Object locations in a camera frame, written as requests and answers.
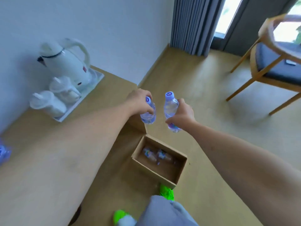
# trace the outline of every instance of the baseboard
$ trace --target baseboard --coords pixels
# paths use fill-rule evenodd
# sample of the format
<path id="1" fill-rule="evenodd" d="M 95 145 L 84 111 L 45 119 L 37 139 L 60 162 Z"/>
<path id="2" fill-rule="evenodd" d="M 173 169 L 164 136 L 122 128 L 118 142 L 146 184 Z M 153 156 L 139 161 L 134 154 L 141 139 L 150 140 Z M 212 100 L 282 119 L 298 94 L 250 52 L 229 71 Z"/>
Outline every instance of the baseboard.
<path id="1" fill-rule="evenodd" d="M 153 65 L 151 66 L 151 68 L 146 73 L 146 75 L 140 81 L 140 83 L 138 84 L 138 88 L 140 88 L 143 85 L 143 83 L 145 82 L 145 80 L 148 78 L 148 76 L 155 69 L 156 65 L 159 63 L 160 59 L 162 58 L 162 56 L 164 55 L 164 53 L 167 51 L 168 48 L 169 48 L 169 43 L 166 45 L 166 47 L 164 48 L 164 50 L 162 51 L 162 53 L 159 55 L 159 57 L 156 59 L 156 61 L 153 63 Z"/>

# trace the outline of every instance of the green slipper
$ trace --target green slipper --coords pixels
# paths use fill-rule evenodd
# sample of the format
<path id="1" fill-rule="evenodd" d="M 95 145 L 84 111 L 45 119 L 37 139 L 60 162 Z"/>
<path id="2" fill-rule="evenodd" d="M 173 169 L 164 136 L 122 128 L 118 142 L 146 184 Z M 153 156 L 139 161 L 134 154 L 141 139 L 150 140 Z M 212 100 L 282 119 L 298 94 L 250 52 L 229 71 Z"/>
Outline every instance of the green slipper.
<path id="1" fill-rule="evenodd" d="M 129 215 L 128 213 L 126 213 L 123 210 L 117 210 L 115 211 L 114 215 L 113 215 L 113 223 L 114 225 L 118 224 L 118 221 L 122 218 L 124 218 L 125 216 Z"/>
<path id="2" fill-rule="evenodd" d="M 171 201 L 175 200 L 173 195 L 173 190 L 162 184 L 160 185 L 160 196 L 165 197 L 167 200 L 171 200 Z"/>

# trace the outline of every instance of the white kettle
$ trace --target white kettle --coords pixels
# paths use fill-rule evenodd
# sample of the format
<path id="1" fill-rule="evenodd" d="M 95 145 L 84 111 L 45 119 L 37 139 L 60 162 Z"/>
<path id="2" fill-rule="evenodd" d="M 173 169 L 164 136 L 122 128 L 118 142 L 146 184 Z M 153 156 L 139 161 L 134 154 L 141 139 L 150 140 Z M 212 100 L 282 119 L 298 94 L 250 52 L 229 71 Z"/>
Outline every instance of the white kettle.
<path id="1" fill-rule="evenodd" d="M 78 46 L 85 54 L 85 60 L 81 61 L 70 50 Z M 76 39 L 65 38 L 61 45 L 58 42 L 45 42 L 40 47 L 39 62 L 47 66 L 56 77 L 67 76 L 75 87 L 87 85 L 92 76 L 88 71 L 90 67 L 90 55 L 86 47 Z"/>

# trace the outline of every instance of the gray seat cushion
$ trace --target gray seat cushion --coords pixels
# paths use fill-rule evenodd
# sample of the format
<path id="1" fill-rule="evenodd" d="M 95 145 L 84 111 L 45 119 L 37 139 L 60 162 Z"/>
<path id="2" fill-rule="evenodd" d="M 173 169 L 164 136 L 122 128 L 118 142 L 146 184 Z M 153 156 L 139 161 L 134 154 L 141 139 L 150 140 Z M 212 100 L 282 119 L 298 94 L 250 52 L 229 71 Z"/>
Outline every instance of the gray seat cushion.
<path id="1" fill-rule="evenodd" d="M 292 50 L 301 52 L 301 46 L 289 42 L 278 42 L 279 45 Z M 258 43 L 256 47 L 256 63 L 258 71 L 268 66 L 271 62 L 277 59 L 279 55 L 273 50 L 269 49 L 263 43 Z M 286 83 L 301 86 L 301 65 L 296 64 L 295 66 L 285 63 L 282 60 L 275 67 L 273 67 L 268 73 L 264 75 L 266 78 L 279 80 Z"/>

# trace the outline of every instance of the beige floor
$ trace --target beige floor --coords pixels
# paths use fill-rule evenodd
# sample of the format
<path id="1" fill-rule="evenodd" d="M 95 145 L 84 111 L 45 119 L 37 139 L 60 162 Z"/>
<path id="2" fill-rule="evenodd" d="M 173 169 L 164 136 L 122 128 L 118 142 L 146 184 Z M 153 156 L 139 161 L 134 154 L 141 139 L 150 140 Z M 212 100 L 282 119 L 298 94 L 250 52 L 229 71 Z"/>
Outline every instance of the beige floor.
<path id="1" fill-rule="evenodd" d="M 238 60 L 237 56 L 219 51 L 211 50 L 204 59 L 170 48 L 142 86 L 152 92 L 157 109 L 157 120 L 148 127 L 148 133 L 188 155 L 189 164 L 174 189 L 175 200 L 199 225 L 261 224 L 194 139 L 184 131 L 168 130 L 163 114 L 165 92 L 173 91 L 176 97 L 185 98 L 204 125 L 265 148 L 301 169 L 301 101 L 268 117 L 295 93 L 253 83 L 226 102 L 227 96 L 250 78 L 248 62 L 229 74 Z M 119 138 L 128 135 L 125 128 Z M 116 142 L 82 203 L 83 211 L 75 225 L 111 225 L 115 209 L 125 209 L 136 218 L 142 213 L 149 196 L 157 192 L 158 183 L 130 165 L 131 149 L 130 144 L 118 146 Z"/>

